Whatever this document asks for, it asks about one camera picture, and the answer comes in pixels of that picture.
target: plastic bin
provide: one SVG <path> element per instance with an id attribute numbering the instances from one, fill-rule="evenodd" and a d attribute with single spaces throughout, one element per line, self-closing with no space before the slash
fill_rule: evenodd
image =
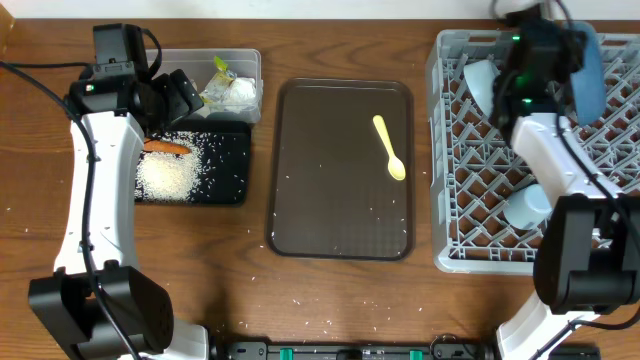
<path id="1" fill-rule="evenodd" d="M 501 69 L 512 33 L 445 30 L 426 64 L 431 127 L 432 246 L 445 272 L 531 275 L 546 221 L 530 231 L 502 215 L 506 198 L 535 178 L 506 146 L 467 90 L 463 67 L 490 59 Z M 640 36 L 598 34 L 607 109 L 573 132 L 589 157 L 626 193 L 640 191 Z M 575 113 L 567 112 L 575 119 Z M 594 236 L 594 246 L 608 246 Z"/>
<path id="2" fill-rule="evenodd" d="M 157 50 L 147 50 L 149 64 Z M 162 49 L 162 66 L 158 74 L 182 69 L 194 80 L 198 92 L 202 92 L 218 71 L 213 61 L 218 56 L 229 65 L 229 70 L 240 77 L 253 78 L 256 82 L 256 97 L 247 103 L 205 104 L 212 113 L 207 119 L 241 120 L 250 124 L 260 121 L 262 108 L 262 72 L 260 53 L 254 49 Z"/>

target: spoon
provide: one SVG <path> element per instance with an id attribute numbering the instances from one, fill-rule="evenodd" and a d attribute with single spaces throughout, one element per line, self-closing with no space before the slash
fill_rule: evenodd
<path id="1" fill-rule="evenodd" d="M 404 170 L 404 164 L 402 163 L 402 160 L 398 159 L 396 154 L 393 152 L 391 140 L 389 139 L 389 133 L 387 132 L 387 126 L 384 124 L 384 119 L 382 118 L 382 116 L 374 116 L 373 125 L 375 125 L 376 130 L 378 130 L 378 135 L 380 135 L 380 139 L 382 139 L 384 148 L 387 149 L 387 153 L 389 154 L 389 165 L 387 166 L 387 168 L 389 169 L 389 173 L 394 179 L 398 181 L 404 180 L 404 178 L 407 176 L 406 171 Z"/>

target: black tray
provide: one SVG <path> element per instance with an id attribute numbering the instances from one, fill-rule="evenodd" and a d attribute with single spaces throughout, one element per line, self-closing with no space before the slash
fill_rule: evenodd
<path id="1" fill-rule="evenodd" d="M 382 115 L 404 181 L 387 171 Z M 280 255 L 399 260 L 414 244 L 413 104 L 397 82 L 294 79 L 280 92 L 266 240 Z"/>
<path id="2" fill-rule="evenodd" d="M 175 124 L 165 135 L 188 131 L 202 136 L 209 146 L 201 154 L 201 163 L 211 169 L 200 174 L 197 186 L 188 201 L 143 199 L 144 188 L 136 181 L 136 202 L 164 204 L 240 205 L 244 202 L 249 183 L 251 159 L 251 129 L 242 121 L 185 119 Z"/>

